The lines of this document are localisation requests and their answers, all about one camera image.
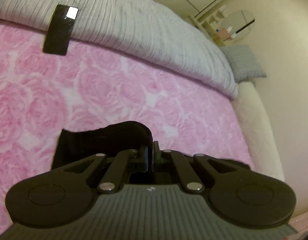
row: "bed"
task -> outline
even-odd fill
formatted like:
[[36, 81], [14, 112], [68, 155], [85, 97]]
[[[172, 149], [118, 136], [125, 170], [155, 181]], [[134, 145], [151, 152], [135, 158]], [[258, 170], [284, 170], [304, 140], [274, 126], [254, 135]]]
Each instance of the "bed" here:
[[[231, 104], [237, 84], [221, 50], [152, 0], [106, 0], [101, 7], [100, 0], [89, 1], [0, 0], [0, 234], [12, 223], [6, 192], [50, 169], [62, 128], [135, 120], [150, 128], [162, 149], [255, 167]], [[59, 3], [82, 8], [66, 56], [42, 52]], [[39, 4], [41, 14], [32, 21]], [[104, 25], [97, 24], [97, 8], [104, 10]], [[94, 28], [84, 27], [88, 21]]]

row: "pink rose pattern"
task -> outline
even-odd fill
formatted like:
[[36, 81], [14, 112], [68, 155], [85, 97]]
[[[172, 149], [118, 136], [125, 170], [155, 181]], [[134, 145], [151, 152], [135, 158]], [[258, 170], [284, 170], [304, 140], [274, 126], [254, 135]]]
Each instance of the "pink rose pattern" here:
[[203, 84], [133, 57], [71, 41], [42, 53], [44, 35], [0, 20], [0, 234], [15, 183], [50, 169], [62, 128], [94, 130], [135, 120], [162, 149], [251, 164], [230, 101]]

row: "black device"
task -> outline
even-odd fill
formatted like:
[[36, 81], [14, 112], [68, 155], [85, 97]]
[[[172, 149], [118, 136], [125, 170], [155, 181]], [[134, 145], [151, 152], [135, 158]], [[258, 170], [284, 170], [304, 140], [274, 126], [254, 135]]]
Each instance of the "black device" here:
[[[5, 202], [14, 225], [0, 240], [282, 240], [295, 233], [288, 221], [296, 197], [284, 182], [234, 160], [160, 150], [157, 141], [121, 149], [119, 132], [64, 130], [56, 153], [89, 147], [93, 155], [14, 185]], [[107, 138], [119, 152], [90, 146]]]
[[43, 52], [66, 55], [78, 9], [66, 5], [57, 5], [49, 24]]

